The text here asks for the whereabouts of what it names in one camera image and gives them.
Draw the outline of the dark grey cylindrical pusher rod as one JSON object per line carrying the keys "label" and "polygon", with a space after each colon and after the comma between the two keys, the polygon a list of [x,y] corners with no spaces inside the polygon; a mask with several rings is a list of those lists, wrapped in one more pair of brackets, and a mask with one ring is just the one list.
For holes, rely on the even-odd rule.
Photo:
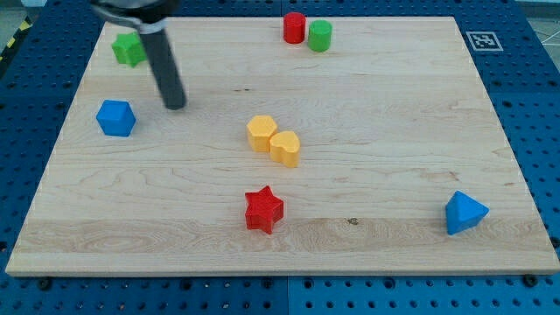
{"label": "dark grey cylindrical pusher rod", "polygon": [[141,33],[140,39],[164,106],[169,110],[183,109],[186,92],[165,29]]}

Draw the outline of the grey metallic tool mount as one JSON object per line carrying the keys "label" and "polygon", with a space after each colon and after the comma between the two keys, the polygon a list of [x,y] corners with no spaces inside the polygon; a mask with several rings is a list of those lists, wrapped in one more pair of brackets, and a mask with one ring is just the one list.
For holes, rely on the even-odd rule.
{"label": "grey metallic tool mount", "polygon": [[152,34],[166,27],[179,0],[90,0],[92,10],[105,21]]}

